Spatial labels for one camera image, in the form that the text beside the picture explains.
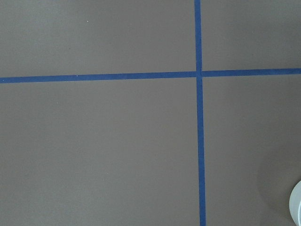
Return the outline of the white bowl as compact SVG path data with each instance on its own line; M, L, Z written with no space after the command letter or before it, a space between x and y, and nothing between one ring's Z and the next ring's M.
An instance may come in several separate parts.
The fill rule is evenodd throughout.
M289 211L294 223L301 226L301 181L295 185L290 194Z

